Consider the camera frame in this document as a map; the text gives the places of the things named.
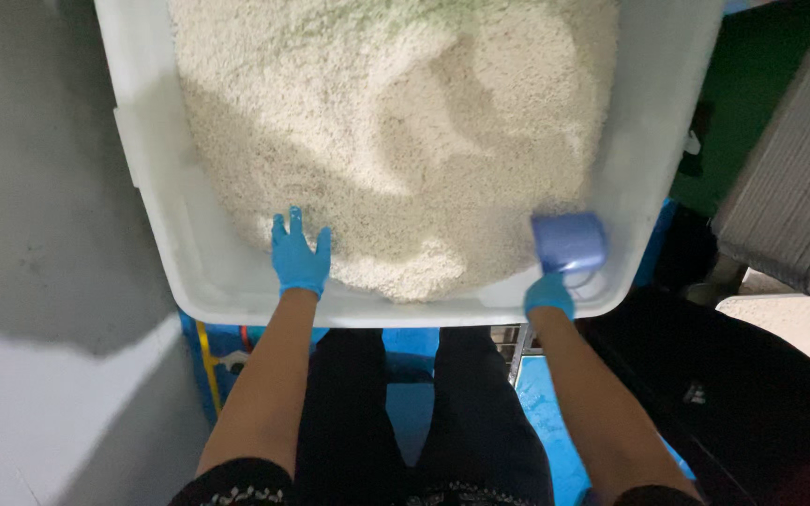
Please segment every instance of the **person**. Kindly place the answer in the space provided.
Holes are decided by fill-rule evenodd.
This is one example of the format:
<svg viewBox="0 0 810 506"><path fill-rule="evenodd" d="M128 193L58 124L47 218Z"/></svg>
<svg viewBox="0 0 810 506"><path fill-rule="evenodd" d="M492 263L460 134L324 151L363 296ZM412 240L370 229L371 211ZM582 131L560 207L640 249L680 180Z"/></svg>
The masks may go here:
<svg viewBox="0 0 810 506"><path fill-rule="evenodd" d="M542 443L489 327L443 328L430 431L404 465L385 412L380 330L333 329L309 357L330 274L330 229L311 251L301 210L277 214L280 303L172 505L553 504ZM564 424L598 504L700 505L640 404L579 336L557 273L526 292Z"/></svg>

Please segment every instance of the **white wall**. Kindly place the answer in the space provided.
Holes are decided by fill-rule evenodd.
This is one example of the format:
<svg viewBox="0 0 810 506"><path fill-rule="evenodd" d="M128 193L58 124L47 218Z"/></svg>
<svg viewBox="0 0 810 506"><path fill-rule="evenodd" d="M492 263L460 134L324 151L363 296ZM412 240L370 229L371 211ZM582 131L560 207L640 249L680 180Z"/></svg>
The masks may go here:
<svg viewBox="0 0 810 506"><path fill-rule="evenodd" d="M0 504L162 504L207 437L92 0L0 0Z"/></svg>

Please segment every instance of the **hand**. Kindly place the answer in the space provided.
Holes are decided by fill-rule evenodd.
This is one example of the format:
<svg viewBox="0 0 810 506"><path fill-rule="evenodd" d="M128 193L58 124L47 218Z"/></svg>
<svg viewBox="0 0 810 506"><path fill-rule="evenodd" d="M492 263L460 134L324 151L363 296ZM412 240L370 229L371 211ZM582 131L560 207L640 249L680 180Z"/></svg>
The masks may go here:
<svg viewBox="0 0 810 506"><path fill-rule="evenodd" d="M570 320L573 320L573 299L564 288L561 273L551 272L543 275L527 289L524 295L524 314L530 313L534 307L540 306L558 308L564 311Z"/></svg>
<svg viewBox="0 0 810 506"><path fill-rule="evenodd" d="M330 228L321 229L318 247L312 253L301 233L301 209L290 206L288 234L284 215L275 214L271 230L271 265L280 279L281 296L287 288L306 288L317 293L318 300L321 300L324 283L330 275Z"/></svg>

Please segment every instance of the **blue latex glove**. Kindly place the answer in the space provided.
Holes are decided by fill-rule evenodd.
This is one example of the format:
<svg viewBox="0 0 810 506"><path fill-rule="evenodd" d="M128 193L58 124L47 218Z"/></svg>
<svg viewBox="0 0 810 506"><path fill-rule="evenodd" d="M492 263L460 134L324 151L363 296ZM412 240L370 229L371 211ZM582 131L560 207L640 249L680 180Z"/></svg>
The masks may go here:
<svg viewBox="0 0 810 506"><path fill-rule="evenodd" d="M307 288L324 293L324 283L330 275L330 228L318 234L318 247L311 252L301 233L301 209L290 206L290 231L286 233L284 215L274 215L271 230L271 265L280 279L280 295L288 288Z"/></svg>
<svg viewBox="0 0 810 506"><path fill-rule="evenodd" d="M564 288L562 273L550 272L527 288L524 295L524 314L539 306L557 307L573 321L573 299Z"/></svg>

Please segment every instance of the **blue scoop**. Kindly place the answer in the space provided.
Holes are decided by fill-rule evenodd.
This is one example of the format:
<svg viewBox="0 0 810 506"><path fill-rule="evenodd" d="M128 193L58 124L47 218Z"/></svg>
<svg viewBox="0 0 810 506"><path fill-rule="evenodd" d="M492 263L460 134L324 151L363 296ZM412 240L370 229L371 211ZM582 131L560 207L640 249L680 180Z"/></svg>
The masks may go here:
<svg viewBox="0 0 810 506"><path fill-rule="evenodd" d="M546 274L596 270L608 258L605 229L593 213L534 216L530 224Z"/></svg>

